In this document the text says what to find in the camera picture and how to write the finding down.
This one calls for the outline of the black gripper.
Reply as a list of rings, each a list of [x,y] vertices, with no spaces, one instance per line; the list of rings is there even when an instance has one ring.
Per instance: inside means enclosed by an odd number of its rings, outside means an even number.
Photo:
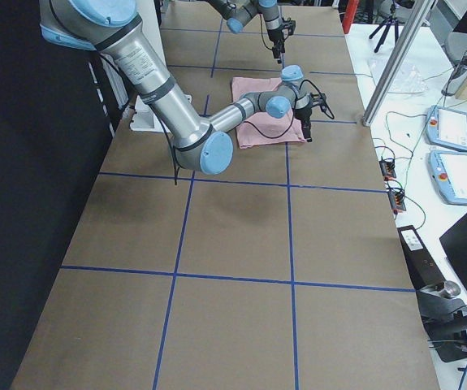
[[[285,41],[292,36],[296,29],[296,21],[291,18],[277,18],[267,22],[267,34],[272,42],[270,48],[278,64],[283,63]]]
[[[301,123],[301,130],[306,142],[312,141],[311,136],[311,115],[314,107],[318,107],[323,114],[326,114],[326,94],[309,93],[299,101],[298,107],[294,109],[294,116]]]

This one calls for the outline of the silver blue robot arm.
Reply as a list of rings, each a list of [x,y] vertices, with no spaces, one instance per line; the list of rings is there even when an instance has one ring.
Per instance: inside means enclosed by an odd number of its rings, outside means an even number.
[[[206,2],[222,16],[230,32],[234,34],[241,33],[246,25],[258,16],[261,24],[265,25],[266,35],[272,44],[269,47],[265,40],[262,40],[264,46],[273,54],[278,64],[283,63],[285,41],[294,34],[296,21],[282,17],[277,1],[207,0]]]
[[[288,111],[300,120],[311,139],[312,109],[332,111],[326,96],[303,76],[297,65],[281,71],[273,91],[249,92],[209,118],[200,116],[165,63],[144,35],[143,19],[134,1],[41,1],[41,34],[50,43],[109,55],[169,129],[166,139],[175,169],[217,175],[231,163],[228,132],[258,112],[281,118]]]

